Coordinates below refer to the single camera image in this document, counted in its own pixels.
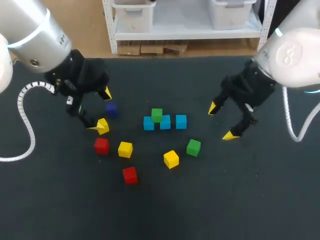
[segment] wooden floor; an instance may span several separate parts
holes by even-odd
[[[114,58],[111,53],[102,0],[41,0],[56,21],[88,58]],[[258,39],[194,40],[187,57],[253,55]]]

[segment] screw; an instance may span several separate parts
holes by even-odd
[[[40,65],[39,62],[37,60],[35,60],[35,59],[30,60],[30,63],[34,67],[39,67],[39,65]]]
[[[58,78],[57,80],[55,80],[55,85],[59,86],[61,82],[62,82],[61,79]]]

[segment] dark blue cube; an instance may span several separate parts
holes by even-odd
[[[110,118],[116,118],[118,114],[117,105],[114,102],[107,102],[105,104],[106,115]]]

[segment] green cube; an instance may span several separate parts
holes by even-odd
[[[197,157],[201,148],[201,142],[191,139],[188,146],[186,147],[186,153]]]
[[[153,123],[161,123],[162,122],[162,108],[152,108],[151,120]]]

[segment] white cable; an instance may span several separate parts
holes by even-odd
[[[292,124],[291,124],[291,117],[290,117],[290,109],[289,109],[289,101],[288,101],[288,92],[287,92],[287,88],[285,86],[282,87],[282,93],[283,93],[283,103],[284,103],[284,111],[285,111],[285,119],[286,119],[286,125],[288,127],[288,131],[289,134],[291,136],[291,138],[295,141],[295,142],[301,142],[302,139],[304,138],[309,125],[311,124],[312,120],[314,119],[314,117],[317,115],[317,113],[320,111],[320,103],[315,106],[315,108],[310,112],[309,116],[306,118],[302,129],[299,133],[299,136],[297,137],[294,133],[294,130],[292,128]]]
[[[35,137],[34,130],[32,129],[32,126],[31,126],[31,124],[26,116],[25,110],[24,110],[24,97],[30,89],[33,89],[36,87],[43,87],[43,88],[47,89],[49,92],[51,92],[52,94],[55,92],[55,87],[53,85],[46,83],[46,82],[43,82],[43,81],[36,81],[36,82],[33,82],[33,83],[26,85],[19,93],[19,97],[17,100],[17,106],[18,106],[19,114],[20,114],[20,116],[26,126],[26,129],[29,132],[30,147],[24,154],[22,154],[20,156],[0,157],[0,162],[14,162],[14,161],[24,159],[24,158],[28,157],[35,149],[36,137]]]

